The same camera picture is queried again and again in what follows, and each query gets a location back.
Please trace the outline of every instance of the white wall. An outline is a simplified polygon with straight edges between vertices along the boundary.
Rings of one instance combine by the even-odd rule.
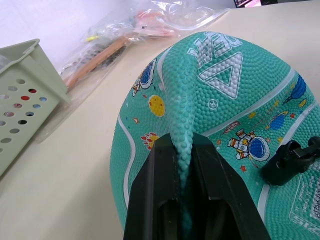
[[[59,68],[90,26],[116,9],[129,10],[143,1],[147,0],[0,0],[0,48],[39,38]],[[233,0],[201,2],[206,7],[234,7]]]

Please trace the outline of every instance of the red hole in basket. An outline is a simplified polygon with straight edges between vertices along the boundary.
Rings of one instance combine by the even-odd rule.
[[[28,100],[30,99],[30,97],[28,97],[28,96],[22,96],[21,99],[22,99],[22,100],[25,100],[25,101],[28,101]]]

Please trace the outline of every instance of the printed logo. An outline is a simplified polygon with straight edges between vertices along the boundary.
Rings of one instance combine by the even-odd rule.
[[[204,39],[193,42],[196,48],[189,48],[188,54],[195,56],[198,68],[210,63],[213,57],[222,57],[222,60],[199,74],[199,78],[210,87],[218,90],[231,99],[238,97],[243,56],[236,52],[232,56],[223,58],[232,48],[242,45],[242,42],[232,36],[215,32],[205,32]],[[221,79],[221,75],[228,76],[228,80]]]
[[[320,162],[315,162],[309,168],[310,171],[319,172]],[[289,218],[308,231],[320,236],[320,178],[314,175],[309,179],[300,176],[298,187],[290,209]]]
[[[215,100],[215,99],[211,99],[210,101],[208,101],[208,107],[211,109],[211,110],[215,110],[218,108],[218,101]]]

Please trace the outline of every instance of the yellow planet graphic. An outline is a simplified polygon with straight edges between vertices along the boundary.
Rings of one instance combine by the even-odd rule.
[[[307,103],[307,99],[303,99],[300,103],[299,103],[299,108],[302,108],[304,105],[306,105]]]
[[[158,95],[152,95],[149,98],[149,108],[157,117],[165,115],[165,102]]]

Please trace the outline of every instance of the blue planet graphic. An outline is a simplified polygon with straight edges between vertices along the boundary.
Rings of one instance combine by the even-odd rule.
[[[299,75],[298,81],[296,82],[294,89],[292,90],[290,96],[284,101],[284,104],[286,104],[292,99],[298,99],[302,97],[302,95],[305,94],[306,89],[307,89],[307,85],[304,79]]]
[[[285,117],[289,111],[283,111],[275,116],[271,122],[265,127],[265,129],[278,130],[285,124]]]

